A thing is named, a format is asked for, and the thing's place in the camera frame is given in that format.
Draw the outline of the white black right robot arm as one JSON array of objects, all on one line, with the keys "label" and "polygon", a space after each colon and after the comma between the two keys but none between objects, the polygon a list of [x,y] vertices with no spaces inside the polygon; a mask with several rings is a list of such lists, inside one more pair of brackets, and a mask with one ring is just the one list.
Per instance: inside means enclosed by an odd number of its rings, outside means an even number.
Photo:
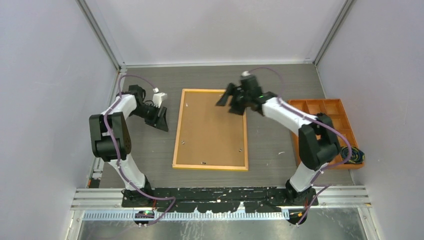
[{"label": "white black right robot arm", "polygon": [[283,191],[291,205],[299,205],[306,198],[319,171],[327,167],[341,151],[329,116],[324,113],[305,113],[283,101],[277,94],[263,92],[253,74],[244,72],[240,77],[240,85],[227,85],[216,102],[216,106],[225,105],[229,105],[229,113],[236,115],[243,115],[250,108],[278,122],[297,136],[300,164]]}]

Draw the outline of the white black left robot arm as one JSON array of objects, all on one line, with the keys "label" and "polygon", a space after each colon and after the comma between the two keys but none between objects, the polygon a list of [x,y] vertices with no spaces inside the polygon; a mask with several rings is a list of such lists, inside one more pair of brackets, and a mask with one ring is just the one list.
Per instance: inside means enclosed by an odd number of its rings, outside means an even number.
[{"label": "white black left robot arm", "polygon": [[153,89],[151,100],[146,100],[146,90],[130,85],[120,92],[112,105],[100,114],[89,117],[91,148],[95,157],[111,165],[124,182],[123,195],[134,198],[141,207],[148,207],[155,199],[148,178],[137,167],[132,157],[132,140],[127,119],[137,116],[155,129],[168,132],[167,108],[162,104],[168,98],[158,88]]}]

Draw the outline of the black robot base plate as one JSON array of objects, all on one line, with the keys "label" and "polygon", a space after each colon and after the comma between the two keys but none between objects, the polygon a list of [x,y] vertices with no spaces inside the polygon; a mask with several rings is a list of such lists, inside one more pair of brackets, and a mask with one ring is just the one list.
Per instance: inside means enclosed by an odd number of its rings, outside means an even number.
[{"label": "black robot base plate", "polygon": [[305,193],[291,194],[284,187],[157,187],[148,198],[136,190],[121,191],[122,207],[151,208],[171,213],[193,213],[208,211],[234,213],[243,207],[246,213],[273,213],[282,207],[304,209],[311,203],[316,190],[309,188]]}]

